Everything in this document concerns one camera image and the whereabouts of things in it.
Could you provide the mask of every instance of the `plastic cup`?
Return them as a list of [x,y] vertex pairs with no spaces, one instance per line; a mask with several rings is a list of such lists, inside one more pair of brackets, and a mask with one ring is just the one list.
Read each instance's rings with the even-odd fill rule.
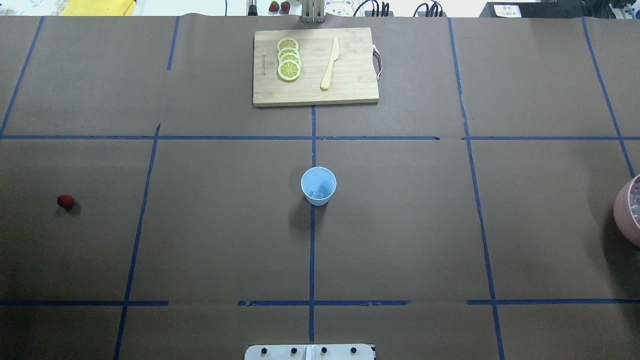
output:
[[335,192],[337,182],[331,170],[324,167],[312,167],[302,175],[300,186],[305,197],[314,206],[326,204]]

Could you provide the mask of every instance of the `knife blade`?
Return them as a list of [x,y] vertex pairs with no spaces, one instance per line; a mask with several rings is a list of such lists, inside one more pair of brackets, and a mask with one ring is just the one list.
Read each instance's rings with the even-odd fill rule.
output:
[[329,54],[329,62],[326,64],[326,70],[320,81],[320,89],[328,90],[331,86],[331,77],[333,74],[333,63],[340,58],[340,43],[338,38],[333,38],[333,44],[331,46],[331,54]]

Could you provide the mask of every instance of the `blue tape line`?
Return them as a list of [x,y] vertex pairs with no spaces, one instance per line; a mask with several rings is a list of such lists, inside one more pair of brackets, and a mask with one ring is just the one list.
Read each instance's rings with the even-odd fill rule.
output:
[[600,73],[600,67],[598,66],[598,60],[596,60],[596,54],[593,52],[593,46],[591,45],[591,37],[589,36],[589,29],[587,28],[587,21],[584,16],[582,17],[582,28],[584,30],[584,37],[587,40],[587,46],[589,47],[589,53],[591,54],[591,61],[593,61],[593,67],[596,70],[596,75],[598,76],[598,81],[600,82],[600,88],[602,88],[604,99],[607,102],[607,108],[609,109],[609,114],[611,115],[613,126],[616,128],[616,134],[618,135],[618,141],[620,141],[620,147],[622,148],[622,153],[625,155],[625,161],[627,162],[629,174],[631,175],[631,177],[635,177],[636,173],[634,172],[634,168],[631,165],[631,160],[629,159],[627,147],[625,146],[625,141],[622,139],[620,126],[618,126],[618,120],[616,119],[616,114],[613,112],[613,106],[611,106],[611,100],[609,100],[609,93],[607,93],[607,87],[604,85],[604,80],[602,79],[602,75]]
[[500,360],[504,360],[504,347],[502,346],[502,331],[500,330],[500,319],[498,316],[498,307],[495,304],[495,288],[493,286],[493,274],[491,270],[491,260],[489,258],[489,246],[487,245],[487,241],[486,241],[486,231],[484,229],[482,205],[480,203],[480,193],[478,191],[476,166],[474,164],[473,151],[471,149],[471,140],[470,140],[471,135],[469,133],[469,125],[467,122],[467,112],[465,111],[465,105],[462,101],[462,82],[460,79],[460,67],[458,65],[458,54],[456,53],[456,41],[454,39],[454,34],[453,34],[453,23],[451,21],[451,18],[447,18],[447,20],[449,21],[449,37],[451,38],[451,52],[453,55],[453,65],[456,71],[456,82],[458,84],[458,98],[460,100],[460,111],[462,113],[462,118],[464,120],[463,123],[465,127],[465,138],[467,139],[466,143],[467,143],[467,153],[469,156],[469,166],[471,168],[471,180],[473,181],[473,185],[474,185],[474,194],[476,196],[476,209],[478,212],[478,217],[480,219],[480,230],[482,232],[482,243],[483,243],[483,250],[484,250],[484,266],[486,268],[486,277],[489,284],[489,294],[493,302],[492,304],[493,325],[495,327],[495,337],[498,345],[498,355],[500,357]]
[[136,268],[136,258],[138,257],[138,247],[140,246],[140,235],[142,233],[142,221],[147,208],[147,199],[149,195],[149,182],[151,182],[151,172],[154,168],[156,160],[156,149],[158,145],[158,134],[160,133],[160,125],[156,128],[154,135],[154,144],[151,148],[151,157],[149,159],[149,168],[147,169],[147,181],[145,183],[145,192],[142,196],[142,205],[140,206],[140,217],[138,218],[138,228],[136,230],[136,240],[133,243],[133,252],[131,254],[131,265],[129,266],[129,276],[127,278],[127,289],[124,293],[124,305],[122,306],[122,314],[120,315],[120,326],[118,327],[118,337],[116,339],[116,347],[113,352],[113,360],[118,360],[120,356],[120,345],[122,344],[122,334],[124,333],[124,324],[127,319],[127,307],[129,306],[129,296],[131,295],[131,284],[133,283],[133,273]]
[[314,320],[316,309],[313,305],[309,305],[309,343],[316,342],[316,322]]
[[169,306],[168,301],[130,301],[128,306]]
[[[316,166],[316,106],[311,106],[311,167]],[[316,299],[316,207],[310,205],[309,219],[309,343],[316,338],[315,309]]]
[[308,306],[308,300],[239,301],[238,306]]
[[309,244],[309,301],[316,299],[316,207],[311,207],[310,244]]
[[469,136],[469,140],[516,140],[516,141],[528,141],[528,140],[540,140],[540,141],[617,141],[615,136]]
[[2,125],[0,126],[0,138],[3,137],[4,129],[6,128],[6,123],[9,121],[9,116],[11,116],[11,109],[13,108],[15,97],[18,96],[18,91],[20,90],[20,84],[22,83],[22,78],[24,77],[24,73],[27,71],[27,65],[29,65],[29,60],[31,59],[31,55],[33,54],[33,49],[36,46],[36,41],[38,41],[38,36],[40,36],[40,30],[42,29],[43,22],[44,22],[44,16],[41,16],[40,22],[38,22],[38,27],[36,28],[36,33],[33,35],[33,40],[31,41],[31,47],[29,47],[29,51],[27,52],[27,57],[24,59],[24,64],[22,64],[22,70],[20,71],[20,76],[18,76],[18,81],[15,83],[15,88],[13,88],[13,95],[11,95],[9,106],[7,106],[6,113],[4,113],[4,120],[2,121]]
[[189,136],[189,135],[163,135],[160,140],[311,140],[311,136]]
[[468,300],[467,305],[579,305],[579,304],[640,304],[640,299],[520,299],[520,300]]
[[173,40],[171,41],[171,51],[169,52],[169,62],[166,64],[167,71],[171,71],[171,65],[173,64],[173,52],[175,50],[175,40],[178,37],[178,25],[180,24],[180,17],[175,17],[175,25],[173,26]]
[[122,312],[120,313],[120,325],[118,326],[118,337],[116,338],[116,347],[113,351],[113,360],[118,360],[120,357],[120,346],[122,345],[122,334],[124,333],[124,322],[127,318],[127,305],[122,306]]
[[156,149],[158,146],[158,134],[160,133],[160,125],[156,128],[156,134],[154,135],[154,144],[151,148],[151,157],[149,159],[149,167],[147,169],[147,180],[145,183],[145,191],[142,195],[142,205],[140,206],[140,217],[138,218],[138,228],[136,230],[136,240],[133,243],[133,253],[131,255],[131,265],[129,266],[129,277],[127,279],[127,289],[125,290],[124,300],[129,301],[129,295],[131,294],[131,284],[133,283],[133,272],[136,268],[136,258],[138,257],[138,247],[140,245],[140,235],[142,233],[142,221],[147,209],[147,199],[149,196],[149,183],[151,182],[151,172],[154,169],[154,162],[156,160]]
[[263,300],[237,303],[238,306],[405,306],[408,304],[411,304],[411,300]]
[[411,300],[318,300],[316,306],[405,306]]
[[318,140],[439,140],[436,136],[320,136]]
[[7,140],[153,140],[153,136],[119,135],[7,135]]
[[316,106],[311,106],[311,167],[316,167]]
[[122,301],[0,301],[0,306],[122,306]]
[[[37,301],[37,300],[5,300],[0,306],[123,306],[124,301]],[[169,306],[168,301],[132,301],[129,306]]]

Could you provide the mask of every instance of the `pink bowl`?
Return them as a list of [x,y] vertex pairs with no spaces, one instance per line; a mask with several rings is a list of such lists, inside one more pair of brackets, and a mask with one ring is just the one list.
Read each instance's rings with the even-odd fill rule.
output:
[[629,181],[618,193],[616,202],[613,204],[613,216],[616,219],[616,225],[618,225],[625,237],[635,246],[640,247],[640,225],[634,218],[631,212],[631,204],[629,203],[631,186],[639,181],[638,178],[640,178],[640,175]]

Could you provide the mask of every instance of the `yellow object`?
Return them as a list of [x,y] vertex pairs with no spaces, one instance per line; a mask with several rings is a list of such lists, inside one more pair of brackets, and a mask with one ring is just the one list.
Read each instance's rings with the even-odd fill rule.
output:
[[69,0],[62,16],[130,16],[134,0]]
[[280,59],[282,57],[282,55],[287,54],[287,53],[294,53],[296,55],[298,54],[298,50],[295,50],[292,47],[283,47],[279,52],[278,52],[278,59]]
[[278,63],[282,63],[285,60],[293,60],[298,63],[298,65],[300,64],[300,57],[296,55],[296,53],[286,53],[282,55],[280,59],[278,59]]
[[285,60],[278,65],[278,75],[284,81],[294,81],[300,76],[300,65],[293,60]]
[[278,48],[278,51],[285,47],[292,47],[295,50],[298,50],[298,42],[294,38],[284,38],[278,41],[278,45],[276,47]]

